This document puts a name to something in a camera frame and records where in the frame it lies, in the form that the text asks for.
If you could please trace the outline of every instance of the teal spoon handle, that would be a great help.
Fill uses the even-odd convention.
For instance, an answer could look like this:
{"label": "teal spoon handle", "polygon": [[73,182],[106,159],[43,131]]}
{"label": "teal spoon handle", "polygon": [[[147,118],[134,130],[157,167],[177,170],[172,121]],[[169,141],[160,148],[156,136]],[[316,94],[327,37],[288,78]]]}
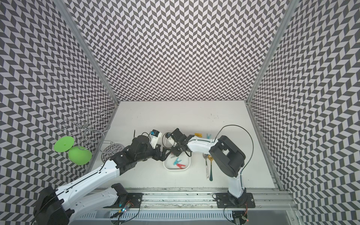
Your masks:
{"label": "teal spoon handle", "polygon": [[211,162],[211,165],[210,165],[210,181],[212,181],[212,162]]}

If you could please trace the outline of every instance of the clothespin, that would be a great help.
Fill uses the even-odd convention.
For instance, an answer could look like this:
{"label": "clothespin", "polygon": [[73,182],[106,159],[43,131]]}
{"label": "clothespin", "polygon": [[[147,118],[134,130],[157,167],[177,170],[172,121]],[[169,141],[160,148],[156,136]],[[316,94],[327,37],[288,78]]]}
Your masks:
{"label": "clothespin", "polygon": [[181,159],[180,160],[178,160],[178,159],[179,159],[179,157],[175,160],[174,165],[176,165],[176,164],[178,164],[179,162],[182,161]]}
{"label": "clothespin", "polygon": [[177,167],[179,167],[180,169],[183,169],[182,167],[184,166],[185,167],[185,165],[183,165],[183,164],[176,164],[177,165]]}

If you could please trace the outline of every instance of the metal corner post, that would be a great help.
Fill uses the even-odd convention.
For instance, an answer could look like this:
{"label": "metal corner post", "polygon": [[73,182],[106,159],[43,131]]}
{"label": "metal corner post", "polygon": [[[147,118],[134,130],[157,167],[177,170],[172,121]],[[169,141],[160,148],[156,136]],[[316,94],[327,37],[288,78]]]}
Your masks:
{"label": "metal corner post", "polygon": [[99,80],[104,85],[104,88],[108,91],[108,93],[109,93],[110,97],[113,99],[113,101],[116,104],[118,104],[119,101],[118,101],[113,89],[109,85],[108,80],[106,79],[106,77],[105,77],[104,73],[102,72],[98,62],[96,61],[96,59],[93,56],[91,50],[89,49],[89,46],[86,44],[86,42],[85,42],[83,36],[81,35],[77,25],[73,21],[72,16],[70,15],[70,12],[67,10],[67,7],[65,6],[63,0],[53,0],[53,2],[55,4],[56,8],[59,10],[62,18],[65,20],[66,24],[70,28],[70,31],[74,35],[76,41],[79,43],[80,47],[84,51],[84,54],[86,55],[86,57],[90,61],[90,64],[93,66],[96,74],[98,75]]}
{"label": "metal corner post", "polygon": [[[115,109],[114,109],[114,111],[113,111],[113,113],[111,114],[111,117],[110,117],[110,119],[109,119],[109,124],[112,123],[112,121],[113,121],[113,119],[114,119],[114,117],[115,117],[116,111],[117,111],[117,109],[119,108],[119,105],[120,105],[120,102],[116,104],[116,107],[115,107]],[[91,172],[91,171],[92,171],[93,166],[94,166],[94,163],[95,163],[95,160],[96,160],[96,158],[98,157],[98,154],[99,154],[99,146],[101,146],[101,145],[103,144],[103,142],[104,142],[104,140],[105,140],[105,138],[106,138],[107,133],[108,133],[108,132],[105,133],[104,138],[103,138],[103,139],[100,141],[100,143],[97,145],[97,147],[96,147],[96,149],[95,149],[95,152],[94,152],[94,155],[93,155],[93,157],[91,158],[89,164],[87,165],[87,168],[86,168],[86,170],[85,170],[85,174],[87,174],[88,172]]]}
{"label": "metal corner post", "polygon": [[250,104],[251,100],[254,98],[254,96],[260,86],[260,83],[265,75],[265,72],[266,72],[266,70],[276,52],[276,49],[278,48],[280,41],[286,31],[286,28],[287,28],[289,22],[291,21],[291,17],[295,12],[295,9],[296,9],[296,6],[298,5],[298,3],[299,3],[299,0],[290,0],[289,6],[287,7],[284,17],[280,22],[280,26],[275,34],[274,40],[271,43],[270,48],[265,56],[264,63],[262,64],[259,74],[256,76],[254,85],[252,86],[252,88],[250,90],[249,96],[246,99],[246,103]]}

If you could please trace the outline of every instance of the black and white pattern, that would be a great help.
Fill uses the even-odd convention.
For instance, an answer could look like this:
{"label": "black and white pattern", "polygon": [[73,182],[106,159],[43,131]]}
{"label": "black and white pattern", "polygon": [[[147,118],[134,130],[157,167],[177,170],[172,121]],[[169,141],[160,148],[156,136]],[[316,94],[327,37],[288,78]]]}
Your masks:
{"label": "black and white pattern", "polygon": [[360,1],[300,1],[251,105],[306,224],[360,224]]}
{"label": "black and white pattern", "polygon": [[288,0],[65,0],[119,100],[246,99]]}
{"label": "black and white pattern", "polygon": [[50,0],[1,0],[0,17],[0,220],[15,224],[33,219],[43,187],[85,172],[53,151],[57,122],[106,109],[100,128],[114,103]]}

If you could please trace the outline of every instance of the spoon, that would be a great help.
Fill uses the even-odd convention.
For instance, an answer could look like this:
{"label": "spoon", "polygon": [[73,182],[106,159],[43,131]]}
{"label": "spoon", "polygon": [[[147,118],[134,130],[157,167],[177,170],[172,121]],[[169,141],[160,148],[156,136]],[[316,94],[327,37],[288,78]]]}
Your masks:
{"label": "spoon", "polygon": [[206,162],[206,179],[209,179],[209,169],[207,167],[207,156],[208,156],[208,154],[203,153],[203,157],[204,157],[205,162]]}
{"label": "spoon", "polygon": [[212,181],[212,161],[214,160],[214,158],[210,155],[207,156],[210,160],[210,181]]}

